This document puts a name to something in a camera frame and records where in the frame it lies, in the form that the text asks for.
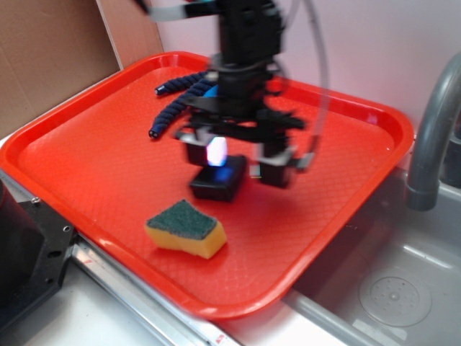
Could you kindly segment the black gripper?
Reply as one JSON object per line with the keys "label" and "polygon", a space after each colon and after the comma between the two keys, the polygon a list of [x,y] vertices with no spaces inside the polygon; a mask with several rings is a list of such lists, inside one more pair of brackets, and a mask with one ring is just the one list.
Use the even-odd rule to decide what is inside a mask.
{"label": "black gripper", "polygon": [[[225,66],[215,69],[215,73],[218,74],[215,96],[184,99],[191,108],[189,126],[194,129],[207,126],[217,135],[259,143],[260,182],[286,188],[295,173],[295,147],[288,143],[287,131],[303,130],[305,122],[291,112],[273,110],[266,105],[267,82],[273,77],[266,66]],[[222,167],[227,161],[228,144],[224,137],[184,143],[187,159],[193,165]]]}

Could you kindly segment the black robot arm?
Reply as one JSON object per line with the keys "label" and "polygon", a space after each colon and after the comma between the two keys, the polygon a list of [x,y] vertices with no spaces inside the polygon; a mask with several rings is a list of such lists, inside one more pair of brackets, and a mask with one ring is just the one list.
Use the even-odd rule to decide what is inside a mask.
{"label": "black robot arm", "polygon": [[200,168],[190,182],[195,192],[222,192],[240,185],[248,165],[244,156],[227,153],[227,139],[254,143],[256,170],[263,184],[285,187],[293,170],[304,170],[309,156],[296,157],[288,131],[305,123],[290,112],[266,103],[267,84],[279,71],[282,15],[273,1],[186,1],[182,5],[142,10],[154,22],[215,15],[220,50],[203,72],[172,79],[157,95],[181,95],[154,120],[149,131],[160,138],[184,110],[187,124],[176,137],[187,149],[189,163]]}

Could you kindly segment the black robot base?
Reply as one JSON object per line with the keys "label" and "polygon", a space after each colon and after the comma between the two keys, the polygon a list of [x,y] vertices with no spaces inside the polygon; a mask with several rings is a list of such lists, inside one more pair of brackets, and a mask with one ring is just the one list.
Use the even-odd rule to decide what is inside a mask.
{"label": "black robot base", "polygon": [[44,202],[18,202],[1,183],[1,333],[56,294],[75,228]]}

